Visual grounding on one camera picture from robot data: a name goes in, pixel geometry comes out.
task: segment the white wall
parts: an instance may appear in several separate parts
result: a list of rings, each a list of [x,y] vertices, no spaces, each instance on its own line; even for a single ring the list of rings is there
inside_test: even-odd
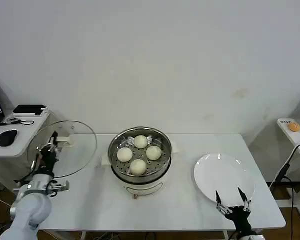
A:
[[[275,149],[255,157],[269,180],[273,122],[300,102],[300,0],[0,0],[0,88],[98,133],[242,133]]]

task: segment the white table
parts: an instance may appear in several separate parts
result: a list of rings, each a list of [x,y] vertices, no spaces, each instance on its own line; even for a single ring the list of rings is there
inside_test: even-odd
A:
[[[285,219],[240,134],[168,134],[179,152],[172,156],[164,189],[138,199],[133,199],[118,183],[110,167],[100,166],[101,157],[114,136],[97,134],[95,158],[82,171],[65,178],[70,182],[70,189],[51,198],[52,211],[40,225],[41,229],[110,232],[234,230],[233,222],[217,211],[216,204],[197,189],[192,177],[194,164],[200,156],[220,152],[237,157],[253,175],[255,193],[249,217],[252,227],[285,226]],[[78,138],[81,144],[88,144],[93,136],[80,134]],[[73,159],[68,161],[69,166],[75,164]]]
[[[42,116],[17,117],[18,119],[32,120],[32,125],[11,124],[0,126],[0,134],[8,130],[17,130],[14,142],[10,146],[0,146],[0,183],[8,189],[15,187],[14,178],[18,169],[24,167],[21,155],[27,149],[31,139],[46,121],[49,112]]]
[[[293,118],[279,118],[277,120],[278,126],[281,128],[281,130],[284,132],[284,134],[287,136],[287,138],[291,141],[293,146],[296,146],[300,144],[300,131],[293,132],[288,128],[288,124],[290,122],[295,122],[300,124],[299,119],[293,119]],[[292,189],[287,188],[287,192],[289,193],[290,197],[292,197]],[[292,199],[289,200],[277,200],[276,201],[278,206],[280,208],[290,208],[292,205]],[[300,191],[298,193],[294,192],[294,207],[298,210],[300,214]]]

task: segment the perforated steel tray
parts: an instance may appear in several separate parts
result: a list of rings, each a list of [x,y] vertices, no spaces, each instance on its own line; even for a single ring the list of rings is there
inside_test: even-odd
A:
[[[135,147],[134,137],[138,135],[144,135],[147,138],[148,145],[145,148]],[[147,158],[146,150],[150,146],[157,146],[161,149],[162,154],[158,160]],[[117,158],[118,150],[123,147],[127,147],[132,151],[132,158],[128,162],[121,162]],[[108,149],[108,157],[112,170],[117,175],[132,183],[142,183],[151,181],[154,178],[157,179],[165,173],[169,167],[171,152],[171,143],[164,133],[150,127],[134,127],[123,131],[112,140]],[[146,162],[146,171],[140,176],[134,176],[130,173],[130,163],[135,159],[142,159]]]

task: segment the computer mouse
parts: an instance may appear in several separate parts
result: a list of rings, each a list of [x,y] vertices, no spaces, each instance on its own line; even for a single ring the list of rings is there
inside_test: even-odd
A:
[[[9,130],[4,131],[0,134],[0,146],[1,147],[7,147],[10,146],[16,138],[17,130]]]

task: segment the white shelf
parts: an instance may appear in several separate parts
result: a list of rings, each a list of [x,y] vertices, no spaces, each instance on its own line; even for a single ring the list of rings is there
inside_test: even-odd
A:
[[[17,117],[22,121],[34,121],[32,125],[11,124],[0,126],[0,134],[8,130],[17,130],[14,142],[10,146],[0,146],[0,158],[15,158],[22,155],[48,115],[49,112],[45,112],[42,116]]]
[[[286,135],[286,137],[290,140],[290,142],[294,146],[296,146],[296,145],[300,144],[300,131],[296,131],[296,132],[291,131],[288,128],[288,124],[290,122],[295,122],[295,123],[300,124],[300,120],[294,119],[294,118],[279,118],[277,120],[278,126],[284,132],[284,134]]]

